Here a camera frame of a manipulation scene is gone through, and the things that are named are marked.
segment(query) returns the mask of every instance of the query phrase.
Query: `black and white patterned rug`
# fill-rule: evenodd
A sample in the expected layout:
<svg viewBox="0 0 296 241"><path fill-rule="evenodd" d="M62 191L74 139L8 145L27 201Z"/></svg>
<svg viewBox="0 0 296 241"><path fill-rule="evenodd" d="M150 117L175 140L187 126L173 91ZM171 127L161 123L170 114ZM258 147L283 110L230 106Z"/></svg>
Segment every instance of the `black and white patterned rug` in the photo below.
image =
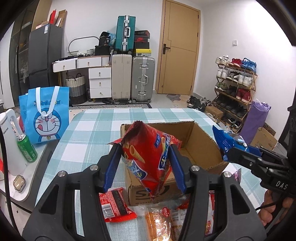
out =
<svg viewBox="0 0 296 241"><path fill-rule="evenodd" d="M69 110L114 109L114 108L142 108L142 109L151 109L152 107L148 103L139 103L139 104L87 104L87 105L70 106L69 107Z"/></svg>

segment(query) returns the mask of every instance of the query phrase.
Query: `green soda can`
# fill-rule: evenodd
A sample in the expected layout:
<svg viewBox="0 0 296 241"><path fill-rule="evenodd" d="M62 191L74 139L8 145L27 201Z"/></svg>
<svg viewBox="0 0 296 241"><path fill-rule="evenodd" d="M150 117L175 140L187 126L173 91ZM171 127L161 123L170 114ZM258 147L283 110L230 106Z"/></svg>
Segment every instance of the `green soda can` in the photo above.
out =
<svg viewBox="0 0 296 241"><path fill-rule="evenodd" d="M34 162L37 159L37 152L31 144L29 137L25 133L22 133L17 138L17 145L22 151L23 155L28 162Z"/></svg>

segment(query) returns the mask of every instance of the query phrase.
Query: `doraemon character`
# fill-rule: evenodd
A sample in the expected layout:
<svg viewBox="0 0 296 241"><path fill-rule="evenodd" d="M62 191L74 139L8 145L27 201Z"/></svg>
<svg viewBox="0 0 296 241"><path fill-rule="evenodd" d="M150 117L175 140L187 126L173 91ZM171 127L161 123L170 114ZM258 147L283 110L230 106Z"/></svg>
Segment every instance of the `doraemon character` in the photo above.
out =
<svg viewBox="0 0 296 241"><path fill-rule="evenodd" d="M46 115L48 110L49 108L44 108L41 112L43 115ZM58 131L60 130L61 123L61 117L55 110L45 117L37 112L34 118L34 128L40 135L38 142L59 139Z"/></svg>

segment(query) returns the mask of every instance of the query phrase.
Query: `door frame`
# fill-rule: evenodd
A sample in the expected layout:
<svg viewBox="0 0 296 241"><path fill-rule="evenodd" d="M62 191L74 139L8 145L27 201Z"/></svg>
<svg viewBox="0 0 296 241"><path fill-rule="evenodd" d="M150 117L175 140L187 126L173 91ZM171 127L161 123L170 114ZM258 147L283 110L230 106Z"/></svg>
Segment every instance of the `door frame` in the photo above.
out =
<svg viewBox="0 0 296 241"><path fill-rule="evenodd" d="M179 4L181 6L185 6L187 8L193 9L195 11L198 11L198 15L200 15L200 10L196 9L194 7L188 6L186 4L176 2L173 0L163 0L163 9L162 9L162 14L161 14L161 28L160 28L160 39L159 39L159 49L158 49L158 61L157 61L157 72L156 72L156 82L155 82L155 90L156 93L158 94L158 86L159 86L159 77L160 77L160 65L161 65L161 57L162 57L162 52L163 52L163 32L164 32L164 25L165 25L165 2L172 2ZM193 74L193 79L191 82L192 88L191 88L191 94L193 92L193 85L195 81L195 75L196 75L196 70L197 70L197 60L198 60L198 55L199 55L199 49L200 49L200 20L201 18L198 18L198 38L197 38L197 50L196 50L196 59L195 59L195 70Z"/></svg>

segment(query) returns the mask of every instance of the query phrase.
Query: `kettle handle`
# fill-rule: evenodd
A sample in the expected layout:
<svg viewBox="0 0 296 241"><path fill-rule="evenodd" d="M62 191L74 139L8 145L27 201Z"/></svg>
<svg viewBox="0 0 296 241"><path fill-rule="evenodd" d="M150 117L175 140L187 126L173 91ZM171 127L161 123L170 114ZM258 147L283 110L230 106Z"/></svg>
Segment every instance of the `kettle handle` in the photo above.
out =
<svg viewBox="0 0 296 241"><path fill-rule="evenodd" d="M8 121L10 121L10 119L12 119L13 123L15 124L15 128L17 129L18 134L22 134L22 130L20 128L20 125L17 121L17 117L15 116L15 112L13 109L9 109L8 111L6 111L6 115L7 115L7 119Z"/></svg>

